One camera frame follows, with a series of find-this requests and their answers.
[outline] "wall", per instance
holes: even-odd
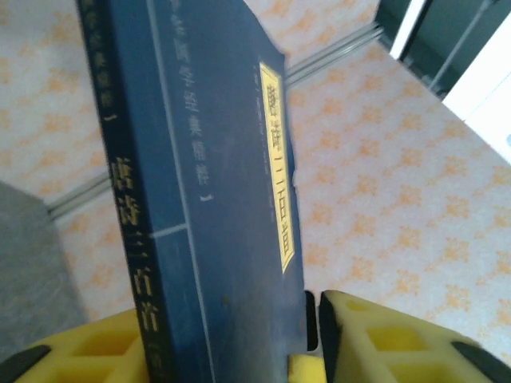
[[[409,3],[410,0],[382,1],[387,10],[399,20],[402,19],[399,15],[403,15]],[[447,57],[481,3],[482,0],[433,0],[418,37],[441,57]],[[511,0],[500,0],[486,12],[453,61],[453,67],[460,74],[468,68],[470,62],[510,11]]]
[[[511,74],[465,123],[511,164]]]

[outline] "orange floral pattern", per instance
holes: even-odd
[[[43,18],[18,3],[0,0],[3,35],[25,38],[0,56],[0,169],[52,202],[106,169],[101,134],[73,2]],[[365,26],[377,3],[248,1],[289,65]],[[293,89],[289,106],[307,288],[456,326],[510,359],[509,166],[378,44]],[[112,196],[57,225],[89,317],[133,306]]]
[[[362,295],[509,355],[511,167],[377,44],[295,91],[294,124],[311,120],[295,137],[303,244],[323,249],[303,259],[307,287]],[[332,98],[343,107],[325,113]],[[339,144],[322,140],[333,136]]]

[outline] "metal bar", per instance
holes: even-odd
[[[472,32],[473,28],[476,26],[477,22],[479,22],[479,19],[481,19],[482,15],[486,10],[493,4],[493,0],[484,0],[481,6],[479,7],[479,10],[477,11],[476,15],[473,17],[472,21],[470,22],[469,26],[466,27],[465,31],[459,38],[458,42],[454,46],[453,50],[449,53],[449,56],[447,56],[446,60],[440,67],[440,69],[437,72],[437,75],[434,77],[434,79],[430,82],[428,89],[431,90],[433,87],[440,81],[440,78],[444,75],[446,70],[449,68],[450,63],[454,59],[454,56],[456,56],[456,53],[460,50],[461,46],[465,43],[465,40],[469,36],[470,32]]]
[[[347,54],[365,46],[380,37],[383,29],[376,23],[364,26],[347,38],[337,41],[317,54],[301,61],[287,70],[286,86],[292,88],[318,71],[332,65]],[[48,205],[50,218],[55,220],[69,214],[100,194],[110,190],[109,173],[105,172],[85,185],[64,195]]]

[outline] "book cover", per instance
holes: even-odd
[[[241,1],[79,0],[152,381],[306,351],[284,56]]]

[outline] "tiled floor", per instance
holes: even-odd
[[[248,1],[290,65],[367,25],[377,0]],[[0,0],[0,180],[52,203],[106,171],[75,1]]]
[[[366,25],[376,2],[250,3],[292,63]],[[105,165],[73,2],[48,4],[0,0],[0,94],[14,95],[0,97],[0,167],[51,202]],[[441,323],[510,361],[509,166],[377,44],[290,105],[307,286]],[[57,225],[89,317],[130,307],[112,196]]]
[[[299,85],[290,105],[307,287],[509,358],[511,168],[378,43]],[[58,226],[91,318],[132,305],[111,196]]]

